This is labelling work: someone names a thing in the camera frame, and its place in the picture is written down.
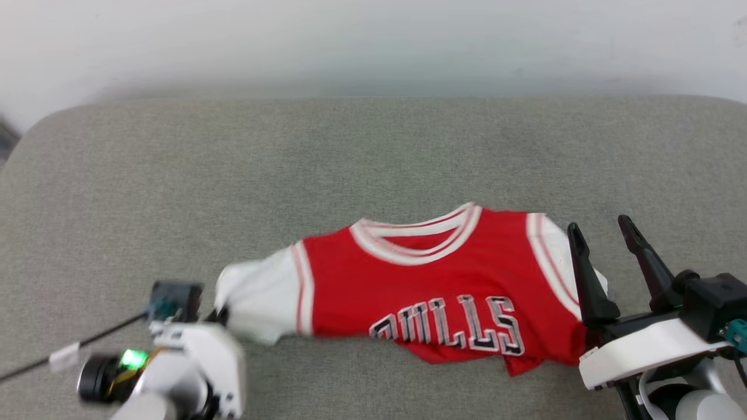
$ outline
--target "white sleeve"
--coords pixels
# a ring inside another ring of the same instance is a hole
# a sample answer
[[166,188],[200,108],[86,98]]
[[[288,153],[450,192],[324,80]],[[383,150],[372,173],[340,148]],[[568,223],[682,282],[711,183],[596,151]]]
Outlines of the white sleeve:
[[[557,300],[576,319],[581,319],[578,305],[576,277],[573,272],[571,246],[568,236],[543,213],[527,215],[527,238],[532,246],[534,257],[548,281]],[[607,293],[607,278],[594,269],[604,292]]]
[[305,277],[310,270],[302,242],[261,261],[231,264],[218,277],[215,307],[227,307],[230,331],[266,345],[309,334],[313,290],[304,290]]

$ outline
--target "white cable label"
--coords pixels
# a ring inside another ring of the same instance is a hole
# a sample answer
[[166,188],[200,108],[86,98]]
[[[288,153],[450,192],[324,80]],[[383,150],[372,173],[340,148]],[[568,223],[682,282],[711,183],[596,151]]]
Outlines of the white cable label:
[[78,364],[78,354],[81,349],[81,343],[76,342],[61,348],[49,355],[49,368],[53,373],[62,371],[70,366]]

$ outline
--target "red fabric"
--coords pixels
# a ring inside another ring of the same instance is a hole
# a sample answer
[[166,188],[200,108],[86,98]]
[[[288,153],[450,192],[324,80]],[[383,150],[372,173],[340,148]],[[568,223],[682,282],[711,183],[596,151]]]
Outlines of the red fabric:
[[[424,237],[387,239],[412,249],[428,249],[449,232]],[[303,241],[314,277],[312,327],[315,336],[369,335],[374,323],[408,306],[441,298],[450,338],[470,330],[460,295],[473,298],[482,330],[508,335],[496,324],[489,297],[505,297],[514,306],[505,312],[516,319],[523,342],[520,355],[503,354],[510,375],[524,373],[544,359],[577,365],[583,352],[580,322],[557,300],[535,260],[527,239],[527,214],[483,209],[474,231],[456,251],[422,265],[396,265],[363,250],[349,229]],[[431,363],[501,355],[438,345],[436,315],[427,312],[430,342],[403,340],[397,322],[397,343]]]

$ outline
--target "neckline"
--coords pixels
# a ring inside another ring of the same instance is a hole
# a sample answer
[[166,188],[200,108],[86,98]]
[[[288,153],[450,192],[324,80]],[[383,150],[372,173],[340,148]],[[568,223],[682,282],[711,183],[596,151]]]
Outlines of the neckline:
[[[350,227],[350,233],[359,247],[378,259],[397,265],[422,265],[458,250],[474,231],[481,210],[474,203],[466,203],[444,216],[413,224],[383,223],[363,218]],[[436,235],[452,229],[448,238],[427,250],[403,247],[386,239]]]

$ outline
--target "t-shirt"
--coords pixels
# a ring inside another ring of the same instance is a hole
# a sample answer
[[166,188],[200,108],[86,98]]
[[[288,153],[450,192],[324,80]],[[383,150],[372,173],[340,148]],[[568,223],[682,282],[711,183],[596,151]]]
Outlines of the t-shirt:
[[361,219],[229,265],[224,306],[230,330],[267,344],[368,335],[431,363],[501,355],[512,376],[577,365],[586,332],[565,233],[544,214],[473,203],[422,223]]

